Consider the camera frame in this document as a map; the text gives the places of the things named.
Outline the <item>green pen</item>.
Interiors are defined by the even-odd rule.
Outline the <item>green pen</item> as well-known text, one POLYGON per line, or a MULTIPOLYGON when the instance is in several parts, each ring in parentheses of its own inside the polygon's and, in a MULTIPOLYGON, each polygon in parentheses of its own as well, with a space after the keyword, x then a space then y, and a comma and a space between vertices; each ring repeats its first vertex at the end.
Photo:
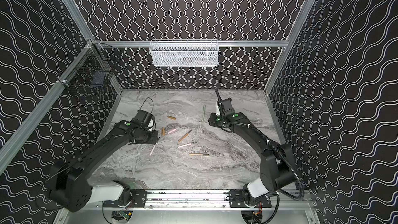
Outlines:
POLYGON ((203 105, 202 109, 202 122, 205 121, 205 116, 206 116, 206 104, 203 105))

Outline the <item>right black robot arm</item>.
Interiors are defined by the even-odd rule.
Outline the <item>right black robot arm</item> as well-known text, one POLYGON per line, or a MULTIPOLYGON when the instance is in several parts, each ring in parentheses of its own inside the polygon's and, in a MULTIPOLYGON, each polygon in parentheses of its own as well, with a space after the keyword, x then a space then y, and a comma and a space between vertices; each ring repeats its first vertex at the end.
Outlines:
POLYGON ((292 148, 273 141, 255 127, 243 113, 236 113, 232 99, 219 98, 217 111, 210 114, 209 125, 241 137, 259 156, 259 177, 244 187, 246 201, 280 192, 290 199, 304 199, 304 186, 296 169, 292 148))

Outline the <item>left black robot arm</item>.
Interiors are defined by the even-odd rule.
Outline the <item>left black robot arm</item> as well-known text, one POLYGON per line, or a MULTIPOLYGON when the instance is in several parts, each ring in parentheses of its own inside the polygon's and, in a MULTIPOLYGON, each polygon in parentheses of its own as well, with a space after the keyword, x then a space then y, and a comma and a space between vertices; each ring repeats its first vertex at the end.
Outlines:
POLYGON ((133 119, 115 124, 105 137, 80 156, 65 163, 55 163, 50 169, 50 178, 45 182, 47 196, 70 212, 77 212, 95 202, 113 201, 120 206, 129 205, 130 186, 117 181, 91 183, 89 178, 121 147, 127 144, 155 145, 157 142, 154 115, 138 110, 133 119))

